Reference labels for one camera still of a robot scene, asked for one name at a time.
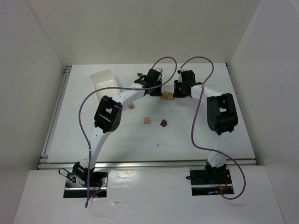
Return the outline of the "long light wood block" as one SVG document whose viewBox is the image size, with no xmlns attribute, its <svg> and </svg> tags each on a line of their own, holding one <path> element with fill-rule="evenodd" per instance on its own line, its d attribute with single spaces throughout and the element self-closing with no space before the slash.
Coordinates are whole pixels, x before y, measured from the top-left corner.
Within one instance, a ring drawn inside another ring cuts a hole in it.
<svg viewBox="0 0 299 224">
<path fill-rule="evenodd" d="M 175 98 L 171 95 L 171 96 L 161 96 L 160 99 L 161 100 L 174 100 Z"/>
</svg>

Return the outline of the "notched light wood block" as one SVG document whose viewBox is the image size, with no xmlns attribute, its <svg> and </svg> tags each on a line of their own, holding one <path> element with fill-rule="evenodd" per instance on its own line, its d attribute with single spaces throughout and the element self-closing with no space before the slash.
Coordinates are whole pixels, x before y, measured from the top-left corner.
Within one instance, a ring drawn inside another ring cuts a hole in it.
<svg viewBox="0 0 299 224">
<path fill-rule="evenodd" d="M 133 104 L 133 103 L 130 103 L 129 105 L 128 105 L 128 108 L 131 110 L 131 109 L 134 109 L 135 108 L 135 105 Z"/>
</svg>

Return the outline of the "dark red wood cube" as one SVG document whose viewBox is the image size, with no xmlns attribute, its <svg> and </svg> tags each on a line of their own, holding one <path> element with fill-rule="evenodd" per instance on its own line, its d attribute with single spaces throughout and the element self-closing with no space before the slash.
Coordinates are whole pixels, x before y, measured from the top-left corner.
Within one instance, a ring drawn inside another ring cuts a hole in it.
<svg viewBox="0 0 299 224">
<path fill-rule="evenodd" d="M 166 125 L 168 124 L 168 122 L 166 120 L 162 120 L 161 123 L 160 123 L 160 126 L 162 127 L 166 127 Z"/>
</svg>

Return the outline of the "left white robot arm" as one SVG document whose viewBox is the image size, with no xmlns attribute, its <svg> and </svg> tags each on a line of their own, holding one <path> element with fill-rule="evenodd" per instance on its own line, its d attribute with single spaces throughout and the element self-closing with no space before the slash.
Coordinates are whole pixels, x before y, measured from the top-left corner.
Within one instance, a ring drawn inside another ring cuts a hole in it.
<svg viewBox="0 0 299 224">
<path fill-rule="evenodd" d="M 73 175 L 83 185 L 87 185 L 92 177 L 97 157 L 108 136 L 115 131 L 121 122 L 122 109 L 135 100 L 151 95 L 155 87 L 161 89 L 162 69 L 151 68 L 148 74 L 135 80 L 130 88 L 113 97 L 103 96 L 94 115 L 94 129 L 87 141 L 87 154 L 75 163 Z"/>
</svg>

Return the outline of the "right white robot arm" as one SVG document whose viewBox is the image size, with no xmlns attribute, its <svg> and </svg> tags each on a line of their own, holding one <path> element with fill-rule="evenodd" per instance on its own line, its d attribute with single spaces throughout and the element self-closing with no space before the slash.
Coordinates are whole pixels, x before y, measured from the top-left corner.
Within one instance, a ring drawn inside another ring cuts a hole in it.
<svg viewBox="0 0 299 224">
<path fill-rule="evenodd" d="M 206 107 L 207 125 L 214 134 L 214 146 L 206 160 L 203 177 L 214 182 L 225 175 L 227 141 L 238 124 L 234 98 L 230 93 L 219 93 L 197 83 L 192 70 L 179 70 L 178 74 L 178 80 L 174 81 L 174 97 L 201 99 Z"/>
</svg>

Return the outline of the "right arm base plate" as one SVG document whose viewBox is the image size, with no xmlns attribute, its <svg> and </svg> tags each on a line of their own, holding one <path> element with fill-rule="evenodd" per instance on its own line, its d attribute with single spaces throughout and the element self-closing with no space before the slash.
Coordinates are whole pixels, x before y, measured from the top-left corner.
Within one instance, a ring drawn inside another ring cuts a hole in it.
<svg viewBox="0 0 299 224">
<path fill-rule="evenodd" d="M 192 196 L 233 195 L 234 189 L 229 169 L 210 177 L 205 170 L 190 170 L 186 177 L 191 183 Z"/>
</svg>

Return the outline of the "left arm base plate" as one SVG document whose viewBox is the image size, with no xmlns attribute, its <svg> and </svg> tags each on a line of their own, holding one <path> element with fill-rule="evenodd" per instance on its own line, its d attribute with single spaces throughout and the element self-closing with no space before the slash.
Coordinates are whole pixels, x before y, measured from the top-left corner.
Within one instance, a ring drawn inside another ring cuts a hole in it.
<svg viewBox="0 0 299 224">
<path fill-rule="evenodd" d="M 66 178 L 63 198 L 86 198 L 87 186 L 65 168 L 58 173 Z M 95 172 L 90 180 L 90 196 L 105 198 L 107 196 L 108 172 Z"/>
</svg>

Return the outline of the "aluminium left rail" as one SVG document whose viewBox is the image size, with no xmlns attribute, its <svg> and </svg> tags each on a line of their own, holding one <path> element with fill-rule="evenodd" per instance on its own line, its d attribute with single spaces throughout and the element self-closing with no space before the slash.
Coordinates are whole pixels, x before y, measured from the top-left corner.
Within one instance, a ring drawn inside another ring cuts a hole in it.
<svg viewBox="0 0 299 224">
<path fill-rule="evenodd" d="M 59 94 L 56 100 L 56 104 L 54 107 L 54 111 L 51 117 L 51 121 L 50 121 L 50 126 L 48 128 L 48 132 L 46 135 L 46 139 L 43 145 L 43 149 L 42 149 L 42 153 L 39 159 L 39 163 L 47 163 L 47 159 L 49 156 L 49 150 L 50 150 L 50 145 L 52 143 L 53 140 L 53 136 L 54 136 L 54 132 L 55 132 L 55 128 L 57 125 L 57 121 L 58 121 L 58 117 L 59 117 L 59 113 L 60 113 L 60 109 L 62 106 L 62 101 L 64 98 L 64 94 L 65 94 L 65 90 L 66 90 L 66 86 L 68 83 L 68 79 L 70 77 L 70 73 L 71 73 L 71 69 L 72 66 L 66 66 L 65 70 L 64 70 L 64 75 L 63 75 L 63 80 L 60 86 L 60 90 L 59 90 Z"/>
</svg>

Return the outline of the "aluminium rail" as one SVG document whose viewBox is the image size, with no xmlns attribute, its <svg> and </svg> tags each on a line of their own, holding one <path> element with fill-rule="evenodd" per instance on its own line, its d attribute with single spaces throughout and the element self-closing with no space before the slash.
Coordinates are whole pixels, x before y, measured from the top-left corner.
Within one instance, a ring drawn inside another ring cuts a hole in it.
<svg viewBox="0 0 299 224">
<path fill-rule="evenodd" d="M 54 132 L 55 132 L 55 128 L 57 125 L 57 121 L 58 121 L 58 117 L 59 117 L 59 113 L 60 113 L 60 109 L 62 106 L 62 101 L 64 98 L 64 94 L 65 94 L 65 90 L 66 90 L 66 86 L 68 83 L 68 79 L 70 77 L 70 73 L 71 73 L 71 69 L 72 66 L 66 66 L 65 70 L 64 70 L 64 75 L 63 75 L 63 80 L 60 86 L 60 90 L 59 90 L 59 94 L 56 100 L 56 104 L 54 107 L 54 111 L 51 117 L 51 121 L 50 121 L 50 126 L 48 128 L 48 132 L 46 135 L 46 139 L 43 145 L 43 149 L 42 149 L 42 153 L 39 159 L 39 163 L 47 163 L 47 159 L 49 156 L 49 150 L 50 150 L 50 145 L 52 143 L 53 140 L 53 136 L 54 136 Z"/>
<path fill-rule="evenodd" d="M 95 167 L 97 169 L 110 168 L 176 168 L 176 167 L 194 167 L 205 166 L 204 160 L 196 161 L 137 161 L 137 162 L 98 162 Z M 45 159 L 41 159 L 37 169 L 72 169 L 74 163 L 49 163 Z"/>
</svg>

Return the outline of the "aluminium front rail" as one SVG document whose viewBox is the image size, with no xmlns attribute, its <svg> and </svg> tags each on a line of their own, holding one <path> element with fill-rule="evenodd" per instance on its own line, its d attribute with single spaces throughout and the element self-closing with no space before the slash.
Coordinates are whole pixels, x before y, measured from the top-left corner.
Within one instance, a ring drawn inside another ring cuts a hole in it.
<svg viewBox="0 0 299 224">
<path fill-rule="evenodd" d="M 196 161 L 137 161 L 137 162 L 98 162 L 95 167 L 97 169 L 110 168 L 176 168 L 176 167 L 194 167 L 205 166 L 204 160 Z M 49 163 L 45 159 L 41 159 L 37 169 L 72 169 L 74 163 Z"/>
</svg>

